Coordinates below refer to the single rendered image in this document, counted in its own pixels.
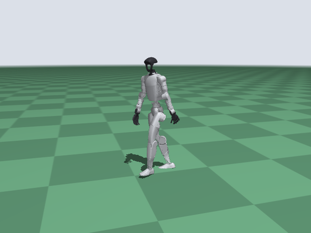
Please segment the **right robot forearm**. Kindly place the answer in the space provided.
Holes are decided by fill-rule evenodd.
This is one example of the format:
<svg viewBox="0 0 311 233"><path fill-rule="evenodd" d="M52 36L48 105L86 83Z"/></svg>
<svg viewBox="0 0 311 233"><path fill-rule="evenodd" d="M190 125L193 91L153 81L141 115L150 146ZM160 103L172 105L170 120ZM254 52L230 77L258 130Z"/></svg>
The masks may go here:
<svg viewBox="0 0 311 233"><path fill-rule="evenodd" d="M144 99L141 98L141 97L138 97L138 102L137 102L137 105L136 105L136 108L138 109L137 113L140 113L140 110L142 108L143 102L144 102Z"/></svg>

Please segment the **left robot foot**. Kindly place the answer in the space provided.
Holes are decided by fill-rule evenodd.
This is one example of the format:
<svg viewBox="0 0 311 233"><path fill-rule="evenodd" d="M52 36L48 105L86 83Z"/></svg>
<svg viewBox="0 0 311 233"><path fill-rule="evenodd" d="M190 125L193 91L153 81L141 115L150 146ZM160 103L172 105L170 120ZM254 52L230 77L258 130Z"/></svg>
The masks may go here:
<svg viewBox="0 0 311 233"><path fill-rule="evenodd" d="M154 169L152 168L152 170L149 170L149 169L145 169L143 172L139 173L140 176L147 176L147 175L150 175L150 174L154 174Z"/></svg>

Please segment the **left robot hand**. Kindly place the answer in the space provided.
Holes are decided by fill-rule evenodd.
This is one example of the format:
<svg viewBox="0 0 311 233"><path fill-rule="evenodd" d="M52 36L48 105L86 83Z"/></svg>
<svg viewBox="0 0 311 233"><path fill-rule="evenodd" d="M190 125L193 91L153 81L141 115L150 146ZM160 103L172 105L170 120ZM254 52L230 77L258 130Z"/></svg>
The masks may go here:
<svg viewBox="0 0 311 233"><path fill-rule="evenodd" d="M174 114L172 114L171 111L170 111L170 114L171 114L171 116L172 116L171 123L172 123L172 121L173 121L173 122L174 122L173 124L175 124L175 123L177 123L177 122L180 120L179 117L178 117L178 115L176 115L176 112L175 112Z"/></svg>

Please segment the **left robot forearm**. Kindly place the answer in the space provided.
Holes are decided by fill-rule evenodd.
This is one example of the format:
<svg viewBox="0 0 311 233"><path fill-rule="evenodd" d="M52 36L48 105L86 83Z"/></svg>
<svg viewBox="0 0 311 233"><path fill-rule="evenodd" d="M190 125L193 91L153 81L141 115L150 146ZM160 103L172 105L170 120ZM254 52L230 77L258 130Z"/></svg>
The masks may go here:
<svg viewBox="0 0 311 233"><path fill-rule="evenodd" d="M166 97L167 97L167 100L165 100L165 103L166 103L166 105L167 105L167 109L168 109L169 111L171 111L172 114L174 114L174 113L175 113L175 110L174 110L174 108L173 108L173 106L172 106L171 98L170 98L170 96L169 96L168 93L166 94Z"/></svg>

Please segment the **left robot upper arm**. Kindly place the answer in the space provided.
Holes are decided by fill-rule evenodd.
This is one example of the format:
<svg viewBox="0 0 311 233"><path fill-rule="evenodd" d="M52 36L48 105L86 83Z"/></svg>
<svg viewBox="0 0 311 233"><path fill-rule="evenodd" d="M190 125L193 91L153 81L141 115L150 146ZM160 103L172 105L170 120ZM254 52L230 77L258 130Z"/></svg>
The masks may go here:
<svg viewBox="0 0 311 233"><path fill-rule="evenodd" d="M157 82L160 84L162 92L163 92L161 97L163 100L167 100L166 94L168 93L168 88L167 88L167 84L166 84L166 77L158 75L156 78L157 78Z"/></svg>

